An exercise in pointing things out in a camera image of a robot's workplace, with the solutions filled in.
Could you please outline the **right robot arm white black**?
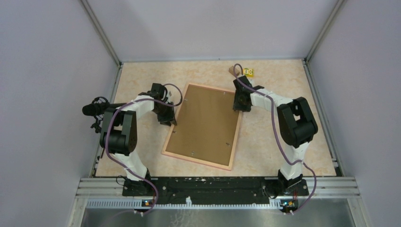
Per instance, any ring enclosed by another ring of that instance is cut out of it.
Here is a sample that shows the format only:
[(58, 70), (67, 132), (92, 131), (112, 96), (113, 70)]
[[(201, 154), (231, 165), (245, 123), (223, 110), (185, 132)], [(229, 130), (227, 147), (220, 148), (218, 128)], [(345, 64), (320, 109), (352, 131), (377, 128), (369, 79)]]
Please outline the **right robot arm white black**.
[(290, 195), (302, 181), (302, 168), (306, 150), (318, 132), (310, 105), (304, 97), (286, 98), (252, 86), (246, 76), (237, 77), (233, 109), (250, 112), (256, 106), (270, 112), (275, 140), (285, 163), (278, 171), (277, 188), (281, 194)]

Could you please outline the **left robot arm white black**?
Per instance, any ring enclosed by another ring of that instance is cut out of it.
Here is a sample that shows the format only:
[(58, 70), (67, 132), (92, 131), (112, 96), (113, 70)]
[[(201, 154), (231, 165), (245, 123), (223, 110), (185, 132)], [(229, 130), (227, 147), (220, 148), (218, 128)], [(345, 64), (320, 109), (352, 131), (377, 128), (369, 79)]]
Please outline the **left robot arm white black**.
[(128, 103), (110, 106), (105, 110), (101, 127), (100, 145), (106, 155), (123, 167), (126, 172), (125, 195), (147, 195), (153, 189), (148, 169), (136, 151), (138, 143), (138, 120), (153, 112), (161, 125), (176, 124), (175, 104), (167, 84), (154, 83)]

